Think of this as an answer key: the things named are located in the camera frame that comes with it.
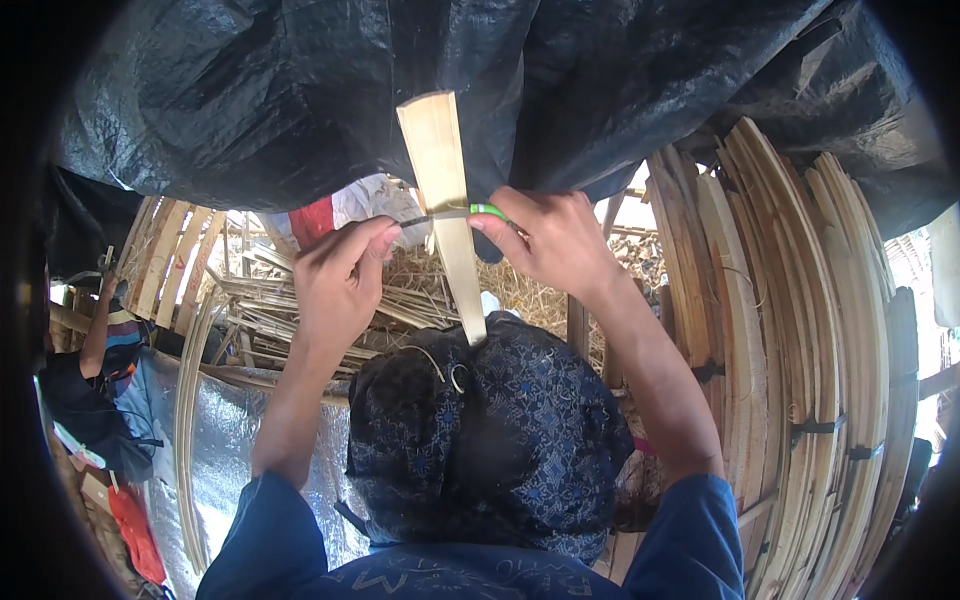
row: right hand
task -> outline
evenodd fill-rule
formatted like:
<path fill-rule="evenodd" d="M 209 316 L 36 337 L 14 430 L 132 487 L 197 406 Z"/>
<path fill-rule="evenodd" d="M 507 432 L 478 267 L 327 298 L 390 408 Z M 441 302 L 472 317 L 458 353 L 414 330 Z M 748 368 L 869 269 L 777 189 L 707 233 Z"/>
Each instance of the right hand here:
<path fill-rule="evenodd" d="M 483 231 L 519 273 L 584 304 L 629 276 L 607 248 L 583 192 L 521 194 L 504 186 L 493 192 L 490 203 L 522 229 L 526 239 L 495 215 L 472 214 L 467 222 Z"/>

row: blue patterned headscarf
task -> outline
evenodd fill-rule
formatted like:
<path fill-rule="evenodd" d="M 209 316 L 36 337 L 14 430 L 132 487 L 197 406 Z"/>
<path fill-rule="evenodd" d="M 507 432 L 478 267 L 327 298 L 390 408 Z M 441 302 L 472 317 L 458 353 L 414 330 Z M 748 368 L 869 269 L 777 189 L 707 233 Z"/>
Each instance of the blue patterned headscarf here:
<path fill-rule="evenodd" d="M 505 312 L 487 329 L 477 348 L 461 327 L 421 331 L 354 378 L 347 476 L 366 500 L 367 533 L 593 564 L 633 451 L 619 405 L 556 336 Z"/>

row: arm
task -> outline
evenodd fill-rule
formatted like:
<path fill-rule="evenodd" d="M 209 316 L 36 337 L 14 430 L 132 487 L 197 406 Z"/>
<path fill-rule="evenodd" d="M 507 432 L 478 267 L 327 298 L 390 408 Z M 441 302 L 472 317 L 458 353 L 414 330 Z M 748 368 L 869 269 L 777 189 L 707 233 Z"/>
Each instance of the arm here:
<path fill-rule="evenodd" d="M 520 273 L 583 303 L 623 363 L 637 410 L 667 471 L 668 485 L 695 473 L 724 476 L 720 439 L 700 385 L 630 274 L 608 250 L 580 192 L 525 196 L 500 188 L 495 204 L 523 229 L 471 215 Z"/>
<path fill-rule="evenodd" d="M 389 217 L 351 223 L 294 262 L 300 326 L 253 444 L 253 477 L 272 471 L 298 490 L 306 483 L 321 394 L 373 318 L 383 293 L 383 261 L 399 234 Z"/>
<path fill-rule="evenodd" d="M 96 377 L 104 367 L 110 301 L 113 300 L 117 283 L 117 276 L 113 272 L 107 271 L 104 274 L 104 284 L 101 286 L 97 305 L 93 309 L 93 319 L 90 320 L 90 329 L 86 332 L 84 349 L 80 350 L 80 374 L 84 379 Z"/>

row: black tarp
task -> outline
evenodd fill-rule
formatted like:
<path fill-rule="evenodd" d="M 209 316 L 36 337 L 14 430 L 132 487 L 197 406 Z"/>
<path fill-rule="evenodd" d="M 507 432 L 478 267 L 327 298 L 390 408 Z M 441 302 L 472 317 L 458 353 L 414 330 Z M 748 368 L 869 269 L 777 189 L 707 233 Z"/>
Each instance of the black tarp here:
<path fill-rule="evenodd" d="M 919 89 L 879 22 L 834 2 L 717 111 L 700 133 L 753 118 L 799 165 L 834 153 L 863 190 L 884 239 L 960 200 Z M 708 162 L 712 135 L 681 143 Z"/>
<path fill-rule="evenodd" d="M 78 82 L 60 164 L 268 212 L 378 170 L 413 181 L 394 108 L 457 92 L 472 199 L 621 189 L 828 0 L 135 0 Z"/>
<path fill-rule="evenodd" d="M 120 254 L 143 196 L 53 165 L 44 174 L 36 224 L 43 232 L 52 281 L 93 271 L 113 246 Z"/>

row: green knife handle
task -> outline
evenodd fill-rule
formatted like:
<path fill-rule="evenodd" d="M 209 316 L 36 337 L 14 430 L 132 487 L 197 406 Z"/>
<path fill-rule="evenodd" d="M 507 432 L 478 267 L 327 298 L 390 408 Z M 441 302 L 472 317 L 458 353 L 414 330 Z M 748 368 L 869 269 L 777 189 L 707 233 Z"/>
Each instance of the green knife handle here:
<path fill-rule="evenodd" d="M 507 223 L 510 223 L 510 219 L 507 218 L 507 215 L 500 212 L 500 209 L 494 206 L 493 204 L 471 204 L 470 213 L 473 214 L 477 212 L 487 212 L 487 213 L 490 213 L 491 215 L 496 215 L 500 217 Z"/>

